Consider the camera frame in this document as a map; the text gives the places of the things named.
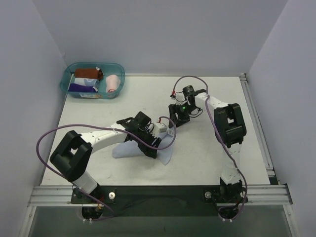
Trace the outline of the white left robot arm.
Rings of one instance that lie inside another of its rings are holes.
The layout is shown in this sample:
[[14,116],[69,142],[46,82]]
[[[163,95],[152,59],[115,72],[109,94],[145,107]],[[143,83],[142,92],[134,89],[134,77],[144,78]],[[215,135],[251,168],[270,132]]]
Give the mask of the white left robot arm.
[[105,130],[65,134],[50,157],[50,162],[66,178],[79,187],[82,197],[88,203],[96,202],[100,197],[98,183],[86,171],[90,156],[113,144],[135,141],[144,155],[157,157],[157,148],[161,143],[159,135],[167,131],[161,122],[152,123],[143,112],[135,117],[118,120]]

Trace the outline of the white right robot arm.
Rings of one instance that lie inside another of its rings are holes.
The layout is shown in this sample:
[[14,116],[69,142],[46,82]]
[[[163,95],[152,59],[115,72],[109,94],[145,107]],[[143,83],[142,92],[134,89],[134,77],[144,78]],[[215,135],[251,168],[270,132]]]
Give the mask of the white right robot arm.
[[215,137],[224,148],[224,167],[220,177],[219,197],[224,202],[241,199],[245,189],[238,165],[246,126],[238,103],[229,104],[189,85],[170,95],[175,100],[168,106],[172,122],[169,127],[180,127],[197,117],[193,111],[206,111],[214,127]]

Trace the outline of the pink striped towel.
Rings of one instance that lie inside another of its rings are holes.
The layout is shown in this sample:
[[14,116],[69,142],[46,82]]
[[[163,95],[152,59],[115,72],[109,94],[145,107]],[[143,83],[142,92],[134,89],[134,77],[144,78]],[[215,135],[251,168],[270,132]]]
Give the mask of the pink striped towel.
[[120,78],[117,75],[109,75],[106,77],[106,92],[112,93],[118,89]]

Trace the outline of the light blue towel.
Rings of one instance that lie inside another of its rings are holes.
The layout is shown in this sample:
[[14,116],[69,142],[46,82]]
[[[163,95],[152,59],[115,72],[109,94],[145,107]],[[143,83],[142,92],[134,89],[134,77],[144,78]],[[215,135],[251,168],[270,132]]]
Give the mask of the light blue towel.
[[[165,148],[171,144],[174,139],[174,128],[169,128],[167,132],[159,135],[161,143],[159,148]],[[157,159],[163,164],[167,165],[172,157],[175,142],[173,142],[168,148],[157,151]],[[118,144],[112,151],[113,158],[131,158],[136,156],[145,156],[145,154],[139,149],[136,141],[127,141],[125,143]]]

